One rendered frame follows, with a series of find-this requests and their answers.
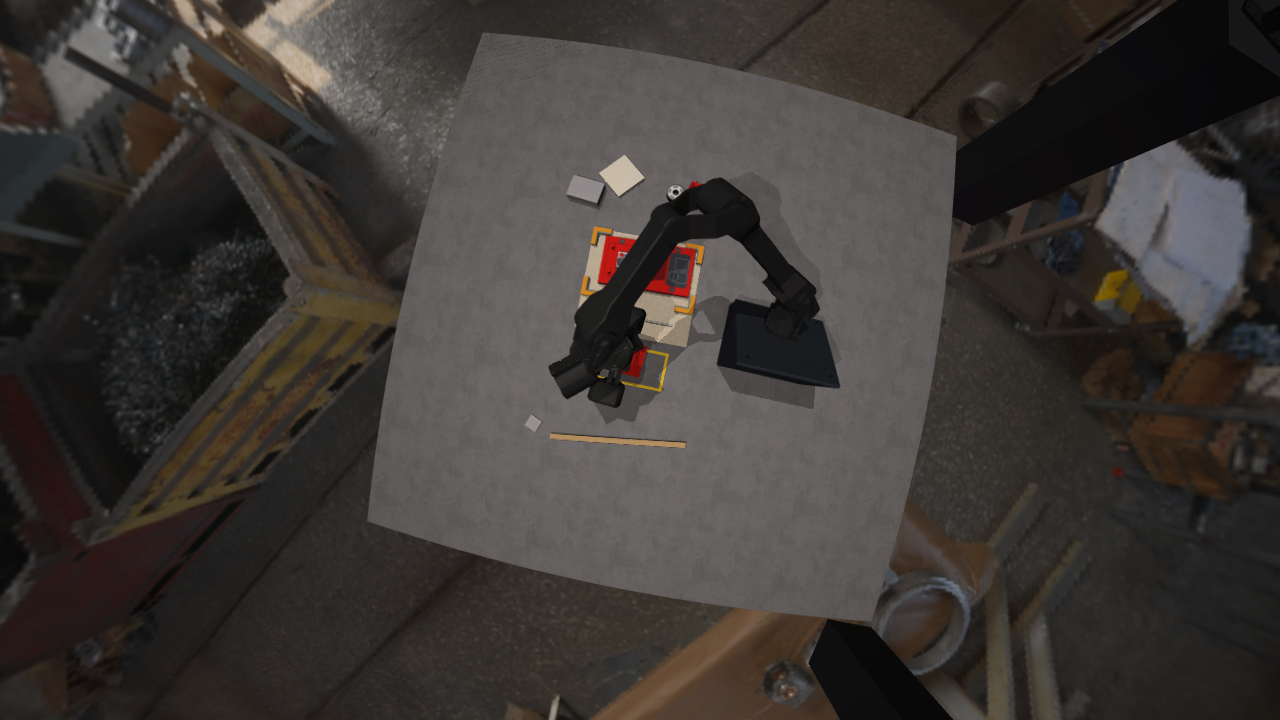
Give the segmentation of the tan flat bar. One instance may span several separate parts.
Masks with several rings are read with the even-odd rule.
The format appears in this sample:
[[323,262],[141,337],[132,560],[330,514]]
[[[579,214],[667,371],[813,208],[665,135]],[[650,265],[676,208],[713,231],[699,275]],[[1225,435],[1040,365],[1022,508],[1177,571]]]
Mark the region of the tan flat bar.
[[603,437],[603,436],[573,436],[573,434],[550,433],[550,438],[554,438],[554,439],[570,439],[570,441],[584,441],[584,442],[614,443],[614,445],[645,445],[645,446],[660,446],[660,447],[676,447],[676,448],[685,448],[685,446],[686,446],[686,443],[681,442],[681,441],[634,439],[634,438],[618,438],[618,437]]

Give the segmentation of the red car hood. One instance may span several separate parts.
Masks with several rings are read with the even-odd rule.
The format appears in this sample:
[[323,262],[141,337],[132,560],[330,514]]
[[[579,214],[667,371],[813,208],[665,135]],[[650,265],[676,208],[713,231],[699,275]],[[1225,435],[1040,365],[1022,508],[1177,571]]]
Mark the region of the red car hood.
[[630,364],[628,372],[622,372],[623,374],[626,374],[626,375],[634,375],[634,377],[639,378],[640,372],[643,369],[644,357],[646,355],[646,348],[648,348],[648,346],[644,346],[644,348],[641,348],[640,351],[637,351],[636,354],[634,354],[634,357],[632,357],[632,361]]

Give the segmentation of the beige square slab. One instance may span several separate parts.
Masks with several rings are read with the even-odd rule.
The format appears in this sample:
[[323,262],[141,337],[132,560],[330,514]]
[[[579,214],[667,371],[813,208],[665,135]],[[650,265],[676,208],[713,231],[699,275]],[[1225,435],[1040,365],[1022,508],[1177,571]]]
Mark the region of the beige square slab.
[[634,167],[627,156],[622,156],[612,163],[611,167],[599,172],[599,176],[602,176],[618,197],[627,193],[628,190],[634,188],[641,181],[645,181],[643,173]]

